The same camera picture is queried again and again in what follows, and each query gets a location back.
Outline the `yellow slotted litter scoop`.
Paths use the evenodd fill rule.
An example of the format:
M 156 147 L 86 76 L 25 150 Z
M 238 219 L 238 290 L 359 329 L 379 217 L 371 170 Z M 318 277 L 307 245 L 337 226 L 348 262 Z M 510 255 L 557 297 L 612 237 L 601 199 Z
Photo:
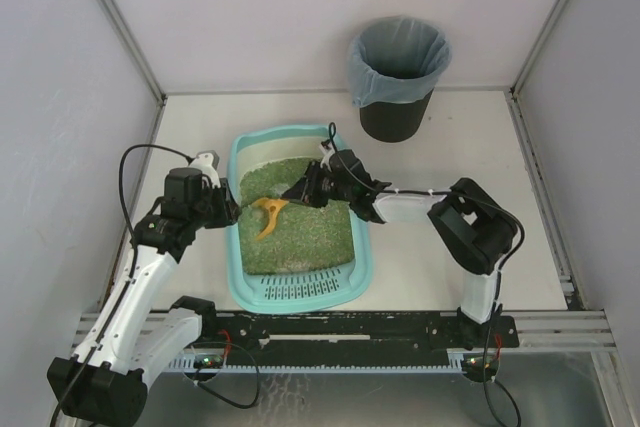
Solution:
M 278 215 L 281 210 L 289 204 L 288 200 L 285 199 L 271 199 L 267 197 L 263 197 L 255 200 L 251 206 L 253 208 L 258 208 L 264 211 L 267 215 L 267 223 L 264 229 L 256 236 L 257 241 L 263 240 L 265 237 L 269 236 L 277 226 Z

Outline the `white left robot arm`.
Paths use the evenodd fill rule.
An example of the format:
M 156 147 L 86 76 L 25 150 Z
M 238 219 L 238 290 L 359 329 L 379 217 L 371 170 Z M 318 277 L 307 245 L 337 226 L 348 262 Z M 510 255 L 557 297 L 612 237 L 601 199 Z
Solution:
M 139 337 L 154 298 L 177 269 L 200 229 L 236 223 L 239 207 L 216 162 L 199 156 L 169 171 L 164 193 L 133 230 L 127 265 L 84 340 L 56 357 L 47 379 L 61 414 L 104 426 L 132 426 L 155 380 L 199 338 L 217 333 L 213 302 L 182 296 L 161 325 Z

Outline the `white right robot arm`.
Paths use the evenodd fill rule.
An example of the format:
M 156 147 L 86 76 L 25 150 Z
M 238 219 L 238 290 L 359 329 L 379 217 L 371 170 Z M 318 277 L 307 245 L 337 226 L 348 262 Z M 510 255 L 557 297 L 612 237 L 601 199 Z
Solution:
M 445 190 L 396 189 L 374 179 L 347 149 L 311 161 L 282 198 L 312 208 L 344 202 L 359 219 L 376 224 L 430 221 L 464 271 L 459 337 L 468 346 L 491 337 L 502 270 L 524 243 L 525 230 L 474 180 L 461 178 Z

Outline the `teal plastic litter box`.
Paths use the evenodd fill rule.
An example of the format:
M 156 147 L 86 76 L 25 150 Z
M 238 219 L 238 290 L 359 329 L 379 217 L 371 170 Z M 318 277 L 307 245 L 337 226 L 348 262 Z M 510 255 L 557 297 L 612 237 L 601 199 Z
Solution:
M 279 126 L 239 136 L 233 143 L 227 178 L 241 208 L 240 181 L 266 163 L 305 157 L 319 160 L 320 143 L 329 138 L 325 125 Z M 226 230 L 229 289 L 245 310 L 294 314 L 334 307 L 359 297 L 373 277 L 368 225 L 350 209 L 353 261 L 303 273 L 250 275 L 244 272 L 238 222 Z

